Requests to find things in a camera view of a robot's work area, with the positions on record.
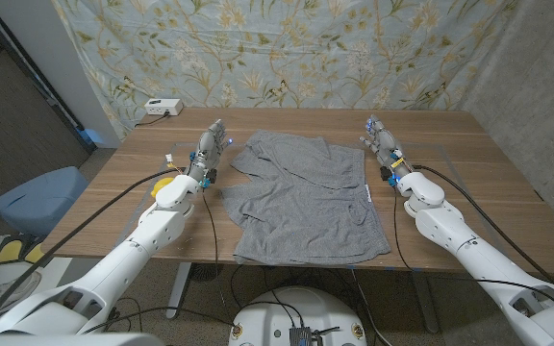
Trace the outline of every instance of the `blue chair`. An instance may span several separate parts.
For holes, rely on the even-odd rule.
[[[1,217],[23,234],[47,236],[87,186],[76,167],[42,174],[0,196]]]

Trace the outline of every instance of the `shoe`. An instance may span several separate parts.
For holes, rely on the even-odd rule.
[[[41,274],[38,272],[33,272],[27,280],[25,280],[15,291],[14,293],[6,300],[4,305],[0,308],[0,311],[6,308],[10,308],[12,305],[22,301],[23,299],[29,297],[41,280]],[[6,292],[8,287],[10,287],[15,280],[12,280],[5,284],[0,284],[0,297]]]

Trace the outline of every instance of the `white power strip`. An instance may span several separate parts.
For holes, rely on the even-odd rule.
[[[164,115],[167,111],[170,115],[179,115],[183,102],[181,99],[149,99],[144,108],[149,115]]]

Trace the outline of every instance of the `floral curtain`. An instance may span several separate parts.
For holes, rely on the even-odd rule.
[[[517,0],[52,0],[120,138],[186,107],[455,108]]]

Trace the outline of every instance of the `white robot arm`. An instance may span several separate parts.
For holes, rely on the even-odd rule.
[[[476,280],[503,281],[531,286],[554,298],[554,284],[536,279],[472,231],[463,215],[445,200],[441,187],[407,163],[400,144],[384,125],[371,116],[367,125],[371,140],[361,137],[390,170],[389,183],[402,196],[406,212],[422,235],[438,244],[461,263]],[[524,287],[480,282],[504,313],[525,345],[554,343],[554,303]]]
[[[116,301],[149,259],[181,235],[193,213],[190,195],[214,179],[219,157],[232,142],[223,142],[225,128],[217,120],[196,147],[185,174],[160,189],[136,229],[81,279],[35,294],[0,318],[0,334],[82,334],[108,319]]]

